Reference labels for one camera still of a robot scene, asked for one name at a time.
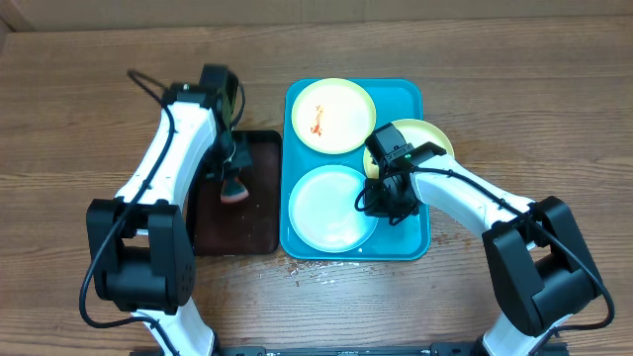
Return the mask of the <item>green orange sponge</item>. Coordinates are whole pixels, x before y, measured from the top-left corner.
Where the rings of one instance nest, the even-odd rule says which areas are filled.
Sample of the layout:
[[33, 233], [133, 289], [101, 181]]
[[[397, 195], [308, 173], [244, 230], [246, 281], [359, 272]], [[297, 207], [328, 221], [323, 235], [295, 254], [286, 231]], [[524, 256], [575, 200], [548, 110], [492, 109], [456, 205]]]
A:
[[249, 192], [238, 176], [224, 180], [220, 194], [222, 203], [235, 204], [245, 200], [248, 196]]

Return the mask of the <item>yellow plate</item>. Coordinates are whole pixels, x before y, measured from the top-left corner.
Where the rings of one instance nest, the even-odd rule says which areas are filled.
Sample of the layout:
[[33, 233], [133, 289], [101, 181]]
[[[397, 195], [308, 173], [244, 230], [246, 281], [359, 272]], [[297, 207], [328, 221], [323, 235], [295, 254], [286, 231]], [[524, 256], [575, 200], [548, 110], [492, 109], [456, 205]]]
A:
[[342, 154], [360, 147], [376, 121], [369, 93], [342, 78], [309, 84], [291, 106], [294, 133], [307, 147], [324, 154]]
[[[428, 122], [418, 119], [400, 119], [392, 122], [392, 125], [399, 130], [406, 142], [418, 147], [427, 142], [433, 142], [444, 148], [448, 154], [455, 156], [453, 146], [448, 137], [438, 127]], [[379, 168], [373, 162], [368, 148], [363, 152], [363, 168], [368, 178], [379, 177]]]

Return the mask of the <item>light blue plate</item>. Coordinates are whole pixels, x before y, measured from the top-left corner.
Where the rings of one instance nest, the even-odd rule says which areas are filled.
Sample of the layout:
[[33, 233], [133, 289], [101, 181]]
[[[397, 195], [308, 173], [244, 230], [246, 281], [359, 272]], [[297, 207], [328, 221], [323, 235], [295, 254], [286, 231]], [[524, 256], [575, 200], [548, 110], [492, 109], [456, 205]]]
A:
[[293, 187], [289, 218], [297, 236], [326, 253], [343, 253], [364, 243], [378, 220], [355, 209], [365, 176], [344, 165], [324, 165], [306, 173]]

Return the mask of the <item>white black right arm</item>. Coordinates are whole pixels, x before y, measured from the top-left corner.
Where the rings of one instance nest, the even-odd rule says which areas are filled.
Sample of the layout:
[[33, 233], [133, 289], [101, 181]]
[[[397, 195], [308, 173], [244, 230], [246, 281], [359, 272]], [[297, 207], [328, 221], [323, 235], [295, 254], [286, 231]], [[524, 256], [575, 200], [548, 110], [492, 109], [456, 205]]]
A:
[[472, 354], [544, 355], [562, 331], [613, 321], [613, 299], [562, 200], [508, 193], [432, 142], [371, 144], [368, 151], [378, 176], [367, 179], [357, 210], [398, 224], [426, 204], [482, 239], [501, 315]]

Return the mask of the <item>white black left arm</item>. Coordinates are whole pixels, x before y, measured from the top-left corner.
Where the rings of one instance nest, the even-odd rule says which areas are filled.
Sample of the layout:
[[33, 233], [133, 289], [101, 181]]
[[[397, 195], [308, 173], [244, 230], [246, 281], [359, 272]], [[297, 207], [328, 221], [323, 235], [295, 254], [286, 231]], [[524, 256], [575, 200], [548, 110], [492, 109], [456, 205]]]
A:
[[211, 355], [216, 335], [193, 301], [195, 258], [183, 205], [206, 165], [226, 178], [237, 161], [232, 130], [243, 111], [240, 83], [174, 83], [151, 98], [155, 137], [130, 180], [86, 213], [91, 262], [78, 308], [94, 328], [142, 323], [165, 355]]

